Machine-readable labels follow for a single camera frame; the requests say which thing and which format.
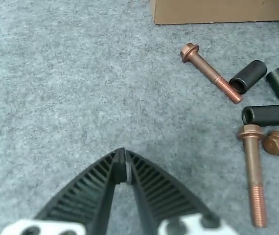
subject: hex head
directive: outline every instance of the hex head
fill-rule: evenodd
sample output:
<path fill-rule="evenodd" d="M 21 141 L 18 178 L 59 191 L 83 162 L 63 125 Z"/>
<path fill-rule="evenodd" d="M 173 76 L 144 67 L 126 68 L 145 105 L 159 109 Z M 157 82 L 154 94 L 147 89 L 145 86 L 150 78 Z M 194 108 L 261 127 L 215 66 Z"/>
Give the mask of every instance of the hex head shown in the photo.
<path fill-rule="evenodd" d="M 199 46 L 198 45 L 194 45 L 193 43 L 188 43 L 186 44 L 184 47 L 182 47 L 181 49 L 181 57 L 182 57 L 182 61 L 184 63 L 189 61 L 188 56 L 192 53 L 192 52 L 198 52 L 199 50 Z"/>
<path fill-rule="evenodd" d="M 258 140 L 261 140 L 264 137 L 264 134 L 260 126 L 249 124 L 242 126 L 237 135 L 237 138 L 240 140 L 243 140 L 246 137 L 257 137 Z"/>
<path fill-rule="evenodd" d="M 272 155 L 279 156 L 279 131 L 273 131 L 262 142 L 264 150 Z"/>

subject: gray carpet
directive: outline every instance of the gray carpet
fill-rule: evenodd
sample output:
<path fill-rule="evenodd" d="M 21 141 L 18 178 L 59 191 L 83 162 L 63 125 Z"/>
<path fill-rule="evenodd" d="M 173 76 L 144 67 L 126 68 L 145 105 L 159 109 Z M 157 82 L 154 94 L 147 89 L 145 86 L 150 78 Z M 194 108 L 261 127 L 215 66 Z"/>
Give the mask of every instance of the gray carpet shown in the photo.
<path fill-rule="evenodd" d="M 0 0 L 0 231 L 125 146 L 241 235 L 279 235 L 279 158 L 261 151 L 269 226 L 256 230 L 235 138 L 243 107 L 278 100 L 262 80 L 234 105 L 181 62 L 188 42 L 227 79 L 254 59 L 279 67 L 279 22 L 158 26 L 148 0 Z M 127 186 L 111 215 L 109 235 L 141 233 Z"/>

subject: bolt thread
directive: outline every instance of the bolt thread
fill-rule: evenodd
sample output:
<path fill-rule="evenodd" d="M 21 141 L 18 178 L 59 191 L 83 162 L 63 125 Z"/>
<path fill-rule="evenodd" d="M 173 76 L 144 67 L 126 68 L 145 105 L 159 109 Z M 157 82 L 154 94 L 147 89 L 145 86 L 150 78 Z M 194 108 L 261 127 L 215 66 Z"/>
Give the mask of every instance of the bolt thread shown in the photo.
<path fill-rule="evenodd" d="M 250 187 L 252 220 L 255 227 L 267 227 L 267 215 L 265 207 L 265 199 L 263 195 L 263 186 Z"/>
<path fill-rule="evenodd" d="M 223 78 L 219 77 L 214 83 L 235 104 L 241 102 L 243 97 Z"/>

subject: spacer hole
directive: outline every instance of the spacer hole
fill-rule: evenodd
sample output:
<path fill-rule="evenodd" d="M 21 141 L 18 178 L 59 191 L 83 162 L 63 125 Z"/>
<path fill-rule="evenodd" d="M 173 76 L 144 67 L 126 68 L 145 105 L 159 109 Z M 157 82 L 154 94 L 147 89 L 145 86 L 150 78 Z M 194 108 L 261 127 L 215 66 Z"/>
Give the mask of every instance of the spacer hole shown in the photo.
<path fill-rule="evenodd" d="M 231 85 L 234 87 L 234 89 L 236 89 L 237 92 L 239 92 L 240 94 L 244 94 L 245 93 L 245 85 L 238 81 L 238 80 L 232 80 Z"/>
<path fill-rule="evenodd" d="M 254 121 L 254 113 L 251 109 L 247 109 L 243 113 L 244 124 L 251 124 Z"/>
<path fill-rule="evenodd" d="M 39 227 L 33 226 L 25 229 L 21 235 L 38 235 L 40 234 Z"/>

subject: cardboard box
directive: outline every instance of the cardboard box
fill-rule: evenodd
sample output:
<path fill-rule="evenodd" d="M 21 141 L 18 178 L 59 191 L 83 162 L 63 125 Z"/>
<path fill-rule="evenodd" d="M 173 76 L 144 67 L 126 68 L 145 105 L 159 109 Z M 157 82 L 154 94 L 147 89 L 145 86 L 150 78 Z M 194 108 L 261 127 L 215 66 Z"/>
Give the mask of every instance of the cardboard box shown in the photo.
<path fill-rule="evenodd" d="M 279 0 L 151 0 L 156 24 L 279 21 Z"/>

